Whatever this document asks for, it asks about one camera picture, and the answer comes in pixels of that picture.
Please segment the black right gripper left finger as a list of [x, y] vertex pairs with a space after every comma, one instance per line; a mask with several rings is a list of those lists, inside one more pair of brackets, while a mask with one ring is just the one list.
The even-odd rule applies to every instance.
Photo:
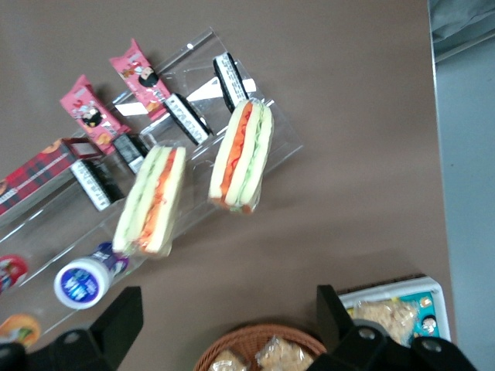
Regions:
[[143, 327], [142, 290], [126, 287], [89, 328], [27, 355], [27, 370], [116, 370]]

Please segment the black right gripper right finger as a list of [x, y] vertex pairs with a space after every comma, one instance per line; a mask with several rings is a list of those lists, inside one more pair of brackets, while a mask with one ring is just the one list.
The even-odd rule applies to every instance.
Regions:
[[391, 358], [391, 340], [378, 328], [357, 325], [334, 288], [316, 289], [316, 318], [326, 351], [317, 356], [310, 370], [401, 370]]

